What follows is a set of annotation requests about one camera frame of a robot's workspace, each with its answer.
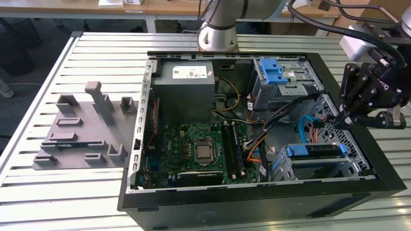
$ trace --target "white cable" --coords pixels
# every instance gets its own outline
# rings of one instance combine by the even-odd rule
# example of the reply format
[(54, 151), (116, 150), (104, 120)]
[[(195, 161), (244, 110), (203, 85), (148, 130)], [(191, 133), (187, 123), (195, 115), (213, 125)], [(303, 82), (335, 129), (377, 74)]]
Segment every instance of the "white cable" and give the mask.
[(241, 123), (245, 123), (245, 124), (256, 124), (256, 123), (252, 123), (252, 122), (248, 122), (245, 120), (240, 120), (240, 119), (228, 119), (228, 118), (224, 118), (223, 116), (220, 116), (217, 113), (215, 113), (223, 120), (231, 120), (231, 121), (239, 121)]
[(38, 85), (42, 86), (40, 83), (9, 83), (8, 85)]

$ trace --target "floor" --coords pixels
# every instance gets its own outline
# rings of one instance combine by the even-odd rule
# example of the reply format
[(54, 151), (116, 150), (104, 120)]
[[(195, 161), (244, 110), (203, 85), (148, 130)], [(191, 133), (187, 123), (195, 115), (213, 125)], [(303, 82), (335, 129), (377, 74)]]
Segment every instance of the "floor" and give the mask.
[[(40, 46), (28, 50), (34, 61), (34, 69), (21, 76), (10, 76), (0, 68), (0, 78), (6, 84), (10, 83), (37, 83), (41, 84), (48, 76), (54, 61), (64, 48), (72, 31), (84, 31), (81, 19), (64, 19), (63, 27), (57, 27), (52, 19), (32, 19), (38, 36), (42, 40)], [(141, 32), (147, 31), (145, 22), (143, 20), (87, 20), (89, 30), (92, 32)], [(179, 22), (185, 27), (187, 21)], [(196, 22), (191, 21), (185, 29), (193, 29)], [(175, 21), (156, 21), (159, 33), (175, 33)], [(264, 33), (257, 32), (267, 28), (240, 23), (237, 25), (239, 34)], [(0, 97), (0, 135), (10, 136), (18, 126), (20, 120), (32, 103), (40, 86), (37, 85), (10, 85), (14, 96), (10, 99)], [(0, 153), (2, 152), (6, 139), (0, 138)]]

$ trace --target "aluminum table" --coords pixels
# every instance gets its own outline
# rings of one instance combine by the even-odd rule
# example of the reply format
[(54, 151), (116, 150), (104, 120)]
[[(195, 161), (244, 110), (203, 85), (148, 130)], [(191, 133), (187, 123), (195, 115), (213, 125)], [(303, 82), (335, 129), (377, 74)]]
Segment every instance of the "aluminum table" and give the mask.
[[(337, 81), (348, 62), (337, 38), (239, 35), (240, 51), (316, 52)], [(116, 210), (121, 168), (34, 171), (60, 93), (91, 101), (88, 81), (103, 83), (112, 101), (139, 99), (147, 51), (195, 51), (196, 37), (183, 34), (84, 33), (71, 37), (10, 142), (0, 157), (0, 230), (137, 231)], [(411, 188), (411, 127), (371, 133)], [(377, 199), (332, 218), (207, 227), (196, 230), (409, 230), (411, 189)]]

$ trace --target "wire bundle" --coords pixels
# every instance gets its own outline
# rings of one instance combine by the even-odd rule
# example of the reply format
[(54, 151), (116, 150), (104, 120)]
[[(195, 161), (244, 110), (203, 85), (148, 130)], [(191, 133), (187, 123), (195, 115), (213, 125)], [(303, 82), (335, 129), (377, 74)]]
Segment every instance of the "wire bundle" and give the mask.
[(263, 124), (261, 130), (260, 130), (260, 134), (245, 143), (245, 148), (252, 147), (251, 152), (248, 153), (248, 156), (247, 156), (247, 161), (260, 162), (259, 159), (253, 159), (252, 158), (252, 153), (256, 150), (257, 146), (264, 141), (264, 139), (265, 139), (265, 137), (268, 135), (268, 131), (272, 128), (272, 124), (276, 123), (284, 116), (288, 115), (291, 110), (295, 108), (295, 106), (300, 102), (303, 102), (305, 100), (312, 100), (312, 99), (317, 98), (319, 96), (320, 96), (319, 93), (311, 94), (308, 96), (301, 96), (301, 97), (296, 98), (295, 100), (292, 100), (288, 104), (285, 104), (283, 107), (280, 107), (272, 113), (271, 117), (267, 119), (265, 123)]

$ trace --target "black connector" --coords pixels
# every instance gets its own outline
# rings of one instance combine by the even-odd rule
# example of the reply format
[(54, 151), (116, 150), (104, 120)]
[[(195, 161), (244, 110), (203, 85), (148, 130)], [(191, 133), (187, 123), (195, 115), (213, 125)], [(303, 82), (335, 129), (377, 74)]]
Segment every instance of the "black connector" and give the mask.
[(313, 120), (312, 127), (313, 128), (324, 128), (325, 124), (321, 121), (319, 121), (319, 120)]

